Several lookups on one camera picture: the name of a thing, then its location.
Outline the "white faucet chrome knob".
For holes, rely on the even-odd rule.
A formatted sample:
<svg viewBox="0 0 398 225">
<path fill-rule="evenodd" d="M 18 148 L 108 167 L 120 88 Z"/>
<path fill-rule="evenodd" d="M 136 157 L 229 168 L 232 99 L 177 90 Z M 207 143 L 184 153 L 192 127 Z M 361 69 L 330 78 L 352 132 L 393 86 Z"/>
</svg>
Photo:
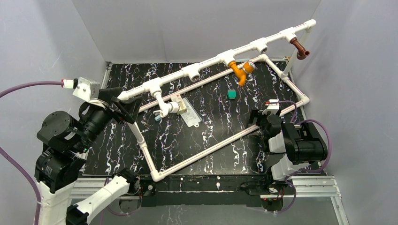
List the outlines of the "white faucet chrome knob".
<svg viewBox="0 0 398 225">
<path fill-rule="evenodd" d="M 156 99 L 158 106 L 159 106 L 159 110 L 154 111 L 154 115 L 160 115 L 162 118 L 166 117 L 169 113 L 176 113 L 176 111 L 178 110 L 178 104 L 175 102 L 169 102 L 169 103 L 165 103 L 162 96 L 161 96 L 161 92 L 157 91 L 153 94 L 153 97 Z"/>
</svg>

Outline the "white PVC pipe frame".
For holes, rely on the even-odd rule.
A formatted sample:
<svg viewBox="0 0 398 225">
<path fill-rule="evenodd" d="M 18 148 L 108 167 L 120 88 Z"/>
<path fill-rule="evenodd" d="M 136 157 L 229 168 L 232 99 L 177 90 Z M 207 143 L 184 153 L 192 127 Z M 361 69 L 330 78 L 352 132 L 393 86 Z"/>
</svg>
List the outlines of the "white PVC pipe frame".
<svg viewBox="0 0 398 225">
<path fill-rule="evenodd" d="M 271 98 L 286 99 L 281 116 L 288 121 L 295 115 L 293 101 L 296 106 L 309 102 L 288 75 L 291 64 L 273 62 L 265 49 L 277 40 L 290 41 L 298 34 L 305 36 L 315 24 L 313 19 L 306 21 L 200 63 L 114 65 L 112 84 L 122 86 L 122 97 L 143 97 L 137 123 L 146 141 L 145 149 L 141 150 L 134 136 L 123 128 L 119 133 L 115 168 L 125 166 L 155 178 L 168 174 L 263 172 L 265 153 L 256 139 L 258 129 L 247 125 L 251 110 L 263 108 Z M 256 66 L 247 75 L 243 87 L 228 67 L 231 61 L 239 68 L 247 61 Z M 236 90 L 237 97 L 228 99 L 228 90 Z M 157 91 L 165 103 L 171 102 L 173 94 L 187 98 L 202 119 L 199 127 L 188 127 L 177 113 L 169 113 L 156 122 L 153 112 L 160 108 L 153 94 Z"/>
</svg>

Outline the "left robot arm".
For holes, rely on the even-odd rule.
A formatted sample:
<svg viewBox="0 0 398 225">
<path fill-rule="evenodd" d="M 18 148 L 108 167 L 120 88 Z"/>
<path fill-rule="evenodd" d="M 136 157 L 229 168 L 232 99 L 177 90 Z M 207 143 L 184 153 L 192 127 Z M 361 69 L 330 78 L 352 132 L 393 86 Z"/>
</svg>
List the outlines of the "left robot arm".
<svg viewBox="0 0 398 225">
<path fill-rule="evenodd" d="M 109 183 L 76 204 L 69 198 L 86 160 L 80 157 L 96 141 L 111 120 L 134 122 L 141 97 L 119 100 L 121 88 L 99 90 L 100 105 L 84 102 L 78 119 L 65 111 L 55 111 L 43 121 L 37 138 L 43 152 L 36 161 L 35 179 L 40 193 L 40 225 L 87 225 L 116 198 L 140 191 L 139 175 L 125 168 Z"/>
</svg>

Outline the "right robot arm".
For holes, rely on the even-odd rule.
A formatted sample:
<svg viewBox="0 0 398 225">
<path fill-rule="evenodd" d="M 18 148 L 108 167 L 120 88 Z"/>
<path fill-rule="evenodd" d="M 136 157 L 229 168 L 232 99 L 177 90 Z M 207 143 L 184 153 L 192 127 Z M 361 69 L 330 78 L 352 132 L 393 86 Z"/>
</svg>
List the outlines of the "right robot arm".
<svg viewBox="0 0 398 225">
<path fill-rule="evenodd" d="M 254 109 L 249 123 L 255 123 L 263 133 L 262 145 L 266 153 L 281 155 L 281 159 L 267 170 L 265 190 L 277 194 L 283 188 L 283 180 L 294 172 L 315 162 L 324 161 L 328 147 L 315 125 L 303 122 L 299 125 L 285 123 L 279 114 Z"/>
</svg>

